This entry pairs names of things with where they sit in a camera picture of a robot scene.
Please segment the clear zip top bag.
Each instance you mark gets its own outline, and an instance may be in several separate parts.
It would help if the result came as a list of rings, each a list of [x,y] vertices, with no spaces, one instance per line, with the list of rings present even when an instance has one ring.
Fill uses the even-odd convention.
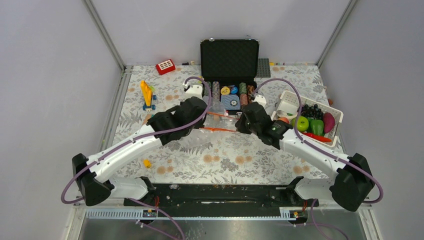
[[[194,129],[191,133],[195,140],[206,142],[218,140],[237,133],[235,124],[238,119],[237,115],[230,115],[219,100],[212,98],[203,127]]]

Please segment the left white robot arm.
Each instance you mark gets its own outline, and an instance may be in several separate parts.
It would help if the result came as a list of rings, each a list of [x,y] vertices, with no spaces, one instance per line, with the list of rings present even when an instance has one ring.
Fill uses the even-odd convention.
[[[90,156],[75,155],[71,160],[71,182],[77,184],[81,200],[89,207],[112,198],[132,198],[144,206],[152,204],[155,192],[146,177],[118,177],[116,172],[137,156],[180,140],[192,129],[202,127],[207,111],[206,102],[191,97],[154,114],[139,130],[110,148]]]

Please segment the orange peach toy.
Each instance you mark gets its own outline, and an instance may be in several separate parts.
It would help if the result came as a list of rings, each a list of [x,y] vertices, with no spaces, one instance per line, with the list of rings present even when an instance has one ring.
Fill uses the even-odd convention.
[[[286,117],[279,117],[278,120],[290,125],[290,120]]]

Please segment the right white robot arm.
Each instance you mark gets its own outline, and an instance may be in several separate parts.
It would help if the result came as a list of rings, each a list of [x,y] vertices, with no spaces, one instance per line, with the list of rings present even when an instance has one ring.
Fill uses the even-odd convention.
[[[287,201],[293,206],[306,199],[335,201],[345,210],[355,212],[376,185],[367,159],[359,153],[353,156],[303,138],[292,125],[283,120],[272,120],[257,102],[246,105],[235,123],[237,132],[254,134],[265,145],[273,146],[315,166],[328,176],[329,182],[302,178],[287,191]]]

